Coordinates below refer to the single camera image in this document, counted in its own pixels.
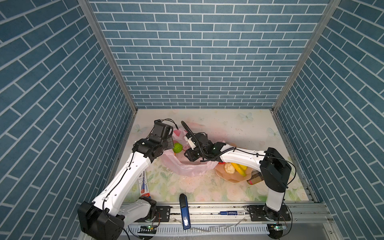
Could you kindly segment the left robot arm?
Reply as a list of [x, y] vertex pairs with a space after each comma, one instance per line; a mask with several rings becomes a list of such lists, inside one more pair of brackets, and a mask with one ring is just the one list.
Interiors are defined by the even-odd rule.
[[164, 151], [174, 147], [173, 129], [162, 120], [156, 120], [149, 135], [134, 143], [125, 165], [108, 186], [90, 203], [80, 205], [78, 218], [83, 233], [96, 240], [116, 240], [126, 225], [156, 217], [157, 202], [152, 198], [140, 197], [126, 207], [122, 204], [146, 168]]

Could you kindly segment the yellow fake banana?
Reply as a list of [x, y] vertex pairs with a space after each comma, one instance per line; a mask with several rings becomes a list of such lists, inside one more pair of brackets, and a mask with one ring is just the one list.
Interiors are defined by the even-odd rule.
[[245, 177], [247, 174], [246, 174], [246, 170], [247, 170], [247, 166], [243, 166], [243, 165], [239, 165], [239, 164], [236, 164], [236, 163], [231, 163], [231, 165], [235, 168], [235, 170], [240, 174], [242, 175], [243, 177]]

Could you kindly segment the green fake lime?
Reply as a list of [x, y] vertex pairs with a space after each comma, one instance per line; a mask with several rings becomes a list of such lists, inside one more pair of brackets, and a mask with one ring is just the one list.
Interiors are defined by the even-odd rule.
[[174, 143], [173, 152], [175, 154], [180, 153], [183, 150], [183, 145], [180, 143]]

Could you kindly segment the pink plastic bag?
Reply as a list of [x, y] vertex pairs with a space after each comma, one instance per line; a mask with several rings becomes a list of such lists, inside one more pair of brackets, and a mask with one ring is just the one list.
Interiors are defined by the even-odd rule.
[[173, 171], [175, 174], [186, 177], [198, 177], [205, 174], [207, 171], [213, 170], [218, 162], [200, 162], [200, 159], [195, 162], [190, 162], [187, 157], [184, 156], [186, 150], [190, 148], [188, 142], [185, 140], [187, 132], [184, 129], [173, 131], [174, 144], [181, 144], [183, 150], [179, 153], [175, 153], [173, 149], [166, 150], [159, 157], [162, 163]]

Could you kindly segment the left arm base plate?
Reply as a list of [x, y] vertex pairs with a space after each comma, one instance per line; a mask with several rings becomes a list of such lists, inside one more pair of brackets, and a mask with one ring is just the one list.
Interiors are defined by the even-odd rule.
[[150, 210], [150, 222], [169, 222], [171, 206], [156, 206]]

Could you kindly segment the pink scalloped bowl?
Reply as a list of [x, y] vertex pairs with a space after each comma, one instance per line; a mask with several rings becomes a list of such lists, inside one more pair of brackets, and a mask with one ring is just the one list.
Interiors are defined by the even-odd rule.
[[[228, 166], [231, 166], [231, 169], [234, 169], [235, 172], [233, 174], [229, 174], [225, 171], [225, 166], [228, 165]], [[241, 175], [240, 173], [238, 173], [236, 171], [236, 169], [232, 166], [231, 163], [228, 163], [228, 164], [217, 164], [216, 167], [215, 167], [215, 172], [216, 174], [221, 177], [222, 179], [230, 182], [230, 183], [233, 183], [233, 184], [237, 184], [237, 183], [240, 183], [240, 182], [244, 182], [244, 181], [247, 181], [251, 178], [252, 176], [252, 171], [254, 169], [252, 168], [247, 168], [245, 170], [245, 176]]]

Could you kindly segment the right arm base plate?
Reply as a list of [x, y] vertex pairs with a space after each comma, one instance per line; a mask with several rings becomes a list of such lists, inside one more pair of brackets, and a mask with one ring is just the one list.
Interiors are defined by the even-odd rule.
[[281, 209], [276, 212], [266, 205], [249, 205], [246, 207], [246, 211], [250, 214], [252, 222], [288, 222], [292, 219], [290, 211], [286, 206], [282, 206]]

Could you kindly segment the beige fake garlic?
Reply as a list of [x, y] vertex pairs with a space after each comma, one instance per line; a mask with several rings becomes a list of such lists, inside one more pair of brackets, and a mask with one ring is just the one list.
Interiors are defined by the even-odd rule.
[[235, 167], [231, 163], [225, 163], [224, 170], [227, 174], [234, 174], [236, 172]]

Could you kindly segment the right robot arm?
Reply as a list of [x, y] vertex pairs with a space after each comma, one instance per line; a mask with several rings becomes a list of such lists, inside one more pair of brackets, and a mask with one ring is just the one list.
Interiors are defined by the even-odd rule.
[[185, 140], [190, 148], [184, 155], [191, 162], [200, 160], [239, 164], [260, 172], [269, 188], [264, 214], [270, 220], [278, 220], [292, 167], [276, 149], [251, 151], [222, 142], [212, 143], [202, 133], [187, 133]]

